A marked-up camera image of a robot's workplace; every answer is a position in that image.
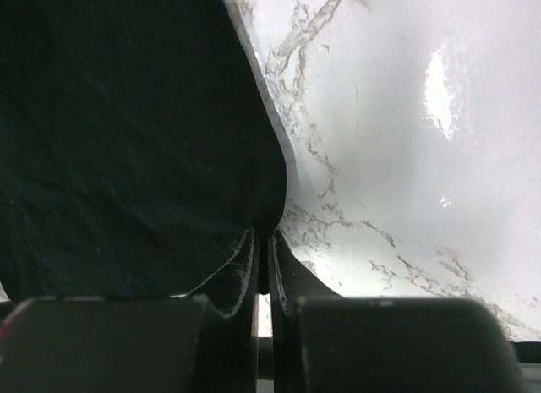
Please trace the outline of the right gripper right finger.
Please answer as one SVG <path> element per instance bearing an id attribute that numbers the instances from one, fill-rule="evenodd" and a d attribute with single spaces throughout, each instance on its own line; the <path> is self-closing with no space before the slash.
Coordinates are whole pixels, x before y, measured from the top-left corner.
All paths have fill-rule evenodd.
<path id="1" fill-rule="evenodd" d="M 338 392 L 343 299 L 295 257 L 279 231 L 270 239 L 270 300 L 275 391 Z"/>

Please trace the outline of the black t shirt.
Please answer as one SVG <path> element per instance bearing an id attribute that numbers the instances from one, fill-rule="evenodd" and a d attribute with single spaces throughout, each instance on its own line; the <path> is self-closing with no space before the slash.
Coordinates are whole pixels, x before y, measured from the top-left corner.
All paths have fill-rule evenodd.
<path id="1" fill-rule="evenodd" d="M 12 301 L 188 292 L 273 232 L 286 174 L 223 0 L 1 0 Z"/>

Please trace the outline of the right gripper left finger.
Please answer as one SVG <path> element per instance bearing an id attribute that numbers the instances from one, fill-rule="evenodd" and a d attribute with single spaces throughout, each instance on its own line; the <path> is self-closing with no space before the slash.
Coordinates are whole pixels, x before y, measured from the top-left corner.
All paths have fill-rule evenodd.
<path id="1" fill-rule="evenodd" d="M 257 336 L 259 239 L 252 228 L 246 230 L 227 262 L 192 291 L 205 296 L 224 320 L 239 320 L 250 337 Z"/>

